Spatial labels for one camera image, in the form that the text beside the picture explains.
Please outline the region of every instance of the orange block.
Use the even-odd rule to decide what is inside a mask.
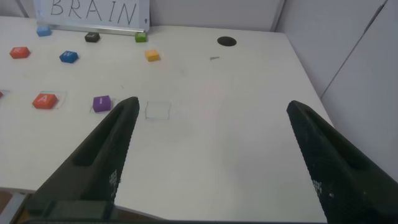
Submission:
[[[33,101],[33,106],[37,109],[51,109],[57,100],[54,94],[39,94]]]
[[[160,56],[157,50],[146,50],[145,57],[147,58],[148,62],[160,60]]]
[[[13,59],[27,58],[29,54],[30,51],[27,47],[14,47],[10,52]]]

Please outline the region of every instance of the red block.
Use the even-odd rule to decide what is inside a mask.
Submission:
[[[57,100],[54,94],[39,94],[33,101],[33,106],[37,109],[51,109]]]
[[[27,47],[14,47],[10,52],[13,59],[27,58],[29,54],[30,51]]]

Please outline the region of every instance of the yellow block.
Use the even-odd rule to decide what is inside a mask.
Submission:
[[[160,60],[160,56],[157,50],[146,50],[145,57],[147,58],[148,62]]]

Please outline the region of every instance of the gray wall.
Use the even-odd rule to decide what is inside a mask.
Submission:
[[[321,97],[384,0],[286,0],[277,32],[287,35]]]
[[[398,1],[388,0],[322,99],[333,124],[398,181]]]
[[[23,17],[15,0],[0,0],[0,16]]]
[[[270,31],[284,0],[150,0],[153,26],[195,26]],[[32,0],[21,0],[35,17]],[[15,0],[1,0],[0,16],[22,16]],[[8,8],[9,14],[1,9]]]

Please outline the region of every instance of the purple block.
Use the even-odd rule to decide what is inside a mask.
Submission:
[[[95,112],[111,110],[111,98],[109,96],[94,97],[93,109]]]

